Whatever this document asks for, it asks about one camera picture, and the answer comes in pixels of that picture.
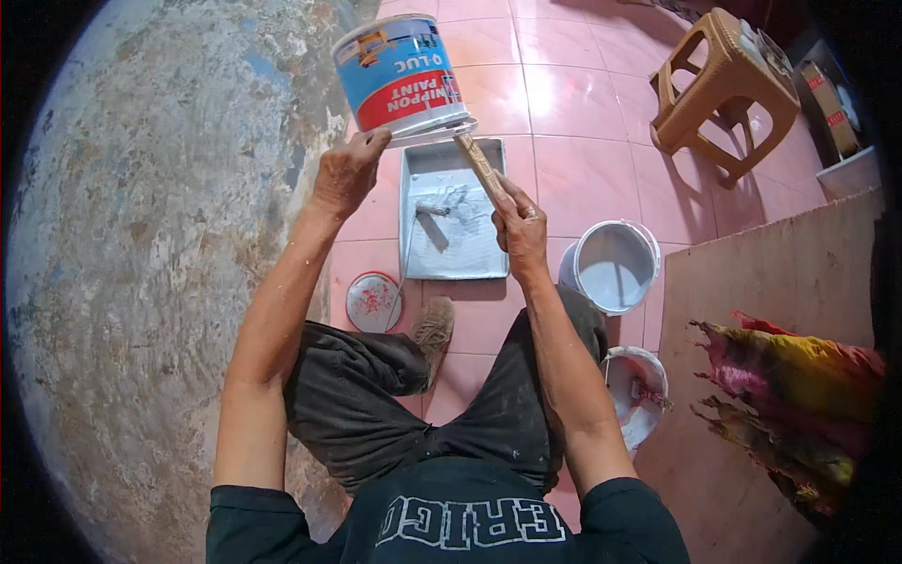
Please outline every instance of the weathered wall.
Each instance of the weathered wall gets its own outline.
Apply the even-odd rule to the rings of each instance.
[[[109,561],[203,558],[222,375],[345,129],[341,34],[330,2],[111,0],[39,115],[7,330],[51,479]],[[288,486],[327,537],[344,495],[293,439]]]

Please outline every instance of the black t-shirt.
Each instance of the black t-shirt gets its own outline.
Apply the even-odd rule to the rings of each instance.
[[[507,468],[432,458],[363,488],[325,544],[278,490],[211,493],[207,562],[688,562],[670,512],[634,478],[597,485],[573,534],[539,491]]]

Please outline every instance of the hand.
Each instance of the hand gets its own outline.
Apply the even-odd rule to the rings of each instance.
[[[498,229],[498,246],[510,257],[511,274],[521,287],[537,277],[550,277],[546,254],[548,217],[526,192],[500,172],[495,171],[495,176],[510,196],[495,203],[497,209],[492,213],[492,223]]]
[[[379,158],[389,141],[391,131],[379,127],[354,134],[342,149],[323,153],[311,203],[341,221],[351,217],[376,185]]]

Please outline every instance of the man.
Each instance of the man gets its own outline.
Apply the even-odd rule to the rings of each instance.
[[[306,322],[329,248],[376,179],[386,129],[320,160],[307,205],[258,289],[225,377],[207,531],[210,562],[688,562],[636,478],[598,365],[603,316],[555,287],[546,217],[499,175],[492,222],[527,307],[466,412],[433,427],[392,396],[434,383],[454,326],[431,300],[405,335]],[[354,497],[329,542],[284,488],[286,430]],[[574,535],[542,501],[562,456],[582,503]]]

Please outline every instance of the plastic bucket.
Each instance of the plastic bucket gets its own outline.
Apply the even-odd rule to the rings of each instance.
[[[658,358],[639,347],[613,347],[608,350],[602,372],[606,374],[608,392],[617,420],[621,426],[623,442],[631,456],[649,434],[658,426],[664,414],[663,403],[667,398],[667,373]],[[657,394],[656,398],[643,397]]]
[[[362,25],[338,40],[332,59],[360,131],[388,127],[390,147],[475,129],[432,16],[402,14]],[[424,132],[428,137],[410,138]]]
[[[603,221],[570,245],[559,279],[608,315],[623,315],[642,303],[661,269],[658,241],[642,224]]]

